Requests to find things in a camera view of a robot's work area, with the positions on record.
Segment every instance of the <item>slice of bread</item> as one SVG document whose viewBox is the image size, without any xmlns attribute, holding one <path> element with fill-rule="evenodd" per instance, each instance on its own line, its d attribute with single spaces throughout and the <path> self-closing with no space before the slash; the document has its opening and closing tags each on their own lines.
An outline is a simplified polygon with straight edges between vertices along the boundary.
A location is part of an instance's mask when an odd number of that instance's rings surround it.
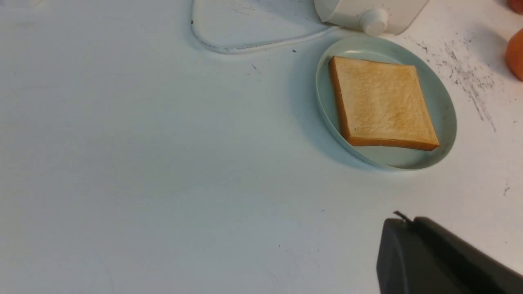
<svg viewBox="0 0 523 294">
<path fill-rule="evenodd" d="M 351 145 L 439 146 L 416 67 L 334 56 L 329 73 L 340 133 Z"/>
</svg>

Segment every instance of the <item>white plate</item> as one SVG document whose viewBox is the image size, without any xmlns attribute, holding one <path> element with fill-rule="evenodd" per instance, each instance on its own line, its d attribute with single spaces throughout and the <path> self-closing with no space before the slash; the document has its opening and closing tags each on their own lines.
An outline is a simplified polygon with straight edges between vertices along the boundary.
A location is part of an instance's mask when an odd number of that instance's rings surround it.
<svg viewBox="0 0 523 294">
<path fill-rule="evenodd" d="M 332 56 L 366 59 L 416 66 L 425 103 L 440 147 L 433 151 L 384 146 L 352 146 L 339 133 L 328 62 Z M 352 155 L 371 165 L 386 169 L 421 169 L 441 161 L 456 139 L 457 121 L 454 105 L 436 73 L 420 58 L 400 45 L 380 38 L 354 36 L 340 40 L 323 54 L 316 72 L 317 105 L 333 137 Z"/>
</svg>

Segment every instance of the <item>orange fruit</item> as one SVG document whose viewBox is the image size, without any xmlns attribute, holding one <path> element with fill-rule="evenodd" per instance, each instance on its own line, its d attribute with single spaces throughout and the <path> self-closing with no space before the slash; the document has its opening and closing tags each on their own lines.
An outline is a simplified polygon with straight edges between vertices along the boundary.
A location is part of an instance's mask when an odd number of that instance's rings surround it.
<svg viewBox="0 0 523 294">
<path fill-rule="evenodd" d="M 523 0 L 508 0 L 508 6 L 515 12 L 523 14 Z"/>
<path fill-rule="evenodd" d="M 505 61 L 512 73 L 523 81 L 523 29 L 508 41 Z"/>
</svg>

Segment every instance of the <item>white countertop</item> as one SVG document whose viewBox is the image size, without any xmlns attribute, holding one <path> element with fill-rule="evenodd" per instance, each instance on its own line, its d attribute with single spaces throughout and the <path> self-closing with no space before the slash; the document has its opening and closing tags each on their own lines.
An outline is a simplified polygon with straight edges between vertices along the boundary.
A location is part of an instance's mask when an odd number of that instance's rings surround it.
<svg viewBox="0 0 523 294">
<path fill-rule="evenodd" d="M 194 39 L 190 0 L 2 10 L 2 292 L 378 293 L 395 209 L 523 273 L 523 83 L 503 61 L 523 16 L 501 2 L 431 1 L 386 37 L 458 118 L 447 158 L 410 173 L 359 162 L 317 113 L 317 61 L 353 32 L 225 56 Z M 254 24 L 230 35 L 271 37 Z"/>
</svg>

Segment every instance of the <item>white cable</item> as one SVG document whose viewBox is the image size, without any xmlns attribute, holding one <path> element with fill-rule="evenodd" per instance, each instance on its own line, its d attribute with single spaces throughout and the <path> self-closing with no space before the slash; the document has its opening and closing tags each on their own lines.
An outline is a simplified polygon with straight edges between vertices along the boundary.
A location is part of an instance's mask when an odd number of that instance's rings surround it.
<svg viewBox="0 0 523 294">
<path fill-rule="evenodd" d="M 313 33 L 313 34 L 310 34 L 307 36 L 272 41 L 272 42 L 261 43 L 261 44 L 251 44 L 251 45 L 244 45 L 244 46 L 240 46 L 240 47 L 239 46 L 223 46 L 223 45 L 214 44 L 211 41 L 207 40 L 205 37 L 202 36 L 200 31 L 198 30 L 198 25 L 200 24 L 200 21 L 196 14 L 196 11 L 197 11 L 196 6 L 198 5 L 199 1 L 200 0 L 192 0 L 192 8 L 191 8 L 192 33 L 195 35 L 196 39 L 198 39 L 198 41 L 200 41 L 200 43 L 202 43 L 207 49 L 217 52 L 217 53 L 222 53 L 222 54 L 245 54 L 245 53 L 252 53 L 255 51 L 259 51 L 259 50 L 267 50 L 267 49 L 271 49 L 271 48 L 302 43 L 302 42 L 310 41 L 312 39 L 316 39 L 333 30 L 340 28 L 339 26 L 330 26 L 319 32 L 316 32 L 316 33 Z"/>
</svg>

